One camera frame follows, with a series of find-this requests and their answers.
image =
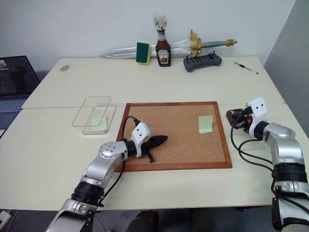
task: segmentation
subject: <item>yellow sponge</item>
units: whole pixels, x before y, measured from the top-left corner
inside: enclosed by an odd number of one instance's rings
[[[136,62],[148,65],[150,63],[151,47],[148,43],[137,43],[136,45]]]

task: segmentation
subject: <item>green sticky note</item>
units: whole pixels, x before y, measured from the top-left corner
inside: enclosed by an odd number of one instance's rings
[[[106,116],[94,118],[92,120],[92,126],[93,126],[92,131],[94,132],[106,131],[107,130]]]
[[[212,115],[198,117],[198,131],[201,134],[212,132]]]

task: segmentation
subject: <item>clear plastic container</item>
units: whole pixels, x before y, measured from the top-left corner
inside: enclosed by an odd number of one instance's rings
[[[110,106],[110,97],[87,97],[77,112],[72,126],[83,134],[106,134],[116,107]]]

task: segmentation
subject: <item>power strip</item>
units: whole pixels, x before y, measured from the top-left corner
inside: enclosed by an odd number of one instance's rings
[[[11,217],[12,215],[2,210],[2,212],[0,213],[0,231],[2,231],[2,229],[5,227],[6,223],[8,223]]]

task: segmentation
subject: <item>white table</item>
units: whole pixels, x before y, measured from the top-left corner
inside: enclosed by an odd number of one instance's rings
[[[240,159],[230,142],[229,109],[219,105],[232,169],[124,173],[104,200],[104,209],[156,209],[271,204],[271,177],[266,169]],[[268,121],[296,131],[309,173],[309,140],[286,104],[268,103]],[[117,137],[124,107],[117,107],[106,135],[83,135],[71,126],[78,108],[24,109],[0,139],[0,208],[59,210],[99,146]],[[249,139],[235,132],[235,141]],[[270,159],[262,142],[247,151]]]
[[[256,75],[234,61],[259,72]],[[67,71],[60,71],[70,65]],[[135,60],[103,58],[61,59],[24,103],[23,108],[79,107],[88,96],[110,96],[112,103],[198,102],[245,104],[263,96],[266,103],[283,99],[258,57],[223,58],[220,67],[188,73],[183,59],[173,59],[171,67],[149,66]]]

